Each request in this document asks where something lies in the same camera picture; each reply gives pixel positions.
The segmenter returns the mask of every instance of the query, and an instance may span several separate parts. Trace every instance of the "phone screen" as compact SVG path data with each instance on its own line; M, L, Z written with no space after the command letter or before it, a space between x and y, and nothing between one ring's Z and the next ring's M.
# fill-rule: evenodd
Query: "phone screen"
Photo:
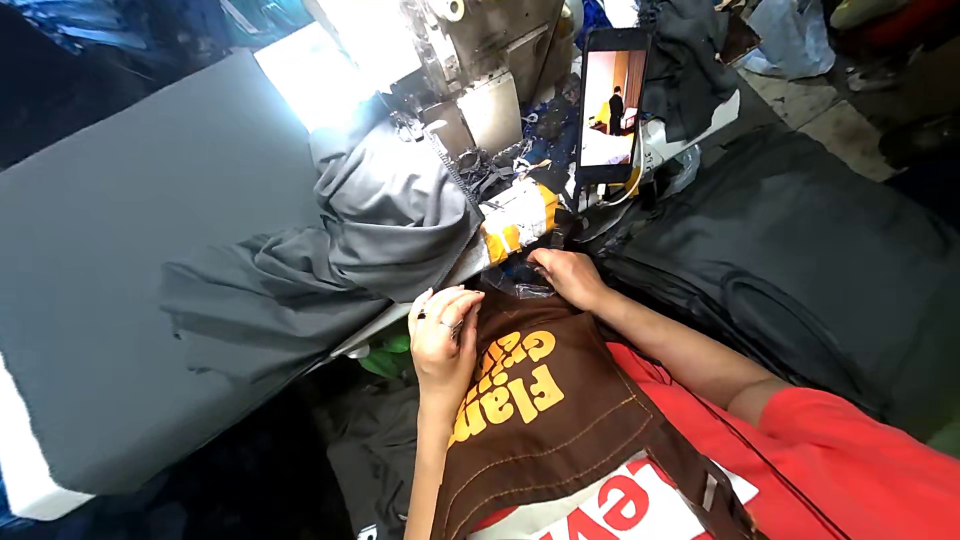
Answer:
M580 166L633 164L647 51L589 51Z

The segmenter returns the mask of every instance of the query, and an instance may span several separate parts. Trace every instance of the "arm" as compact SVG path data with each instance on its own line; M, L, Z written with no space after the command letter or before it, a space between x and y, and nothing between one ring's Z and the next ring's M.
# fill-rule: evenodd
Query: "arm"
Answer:
M407 318L410 351L420 382L417 458L404 540L426 540L433 527L437 493L444 479L446 446L457 409L476 366L477 311L483 293L450 287L428 290L414 301ZM426 316L418 316L423 311ZM454 341L451 327L464 321Z
M607 287L586 255L539 249L530 259L574 306L590 311L692 392L754 426L786 382L730 348Z

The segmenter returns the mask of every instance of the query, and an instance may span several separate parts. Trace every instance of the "hand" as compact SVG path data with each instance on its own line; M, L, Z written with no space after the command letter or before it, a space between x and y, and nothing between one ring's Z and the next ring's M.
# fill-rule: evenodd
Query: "hand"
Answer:
M540 248L527 260L539 264L542 276L558 294L583 311L596 311L603 299L612 293L600 279L596 266L582 253Z
M484 293L450 287L427 290L410 308L410 351L420 381L420 421L450 430L476 367L477 312ZM419 319L420 312L426 317ZM460 335L452 328L463 321Z

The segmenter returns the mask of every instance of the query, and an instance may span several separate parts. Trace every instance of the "clear plastic bag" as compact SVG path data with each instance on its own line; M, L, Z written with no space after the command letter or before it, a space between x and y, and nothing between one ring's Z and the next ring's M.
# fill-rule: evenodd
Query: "clear plastic bag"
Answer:
M684 169L670 179L670 186L666 188L660 199L680 193L697 178L697 171L700 170L701 154L700 145L694 144L673 157L674 160L684 166Z
M747 24L763 41L737 65L786 79L823 75L833 67L836 54L820 0L763 0Z
M484 270L480 279L520 300L547 298L556 294L553 287L528 262L511 264L508 259L499 266Z

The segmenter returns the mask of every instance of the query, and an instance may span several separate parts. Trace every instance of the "brown apron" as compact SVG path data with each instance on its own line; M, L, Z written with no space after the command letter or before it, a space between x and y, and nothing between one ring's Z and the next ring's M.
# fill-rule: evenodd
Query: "brown apron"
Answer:
M616 365L589 313L559 296L491 290L477 348L431 540L460 540L496 510L576 493L641 450L714 538L763 538L727 476Z

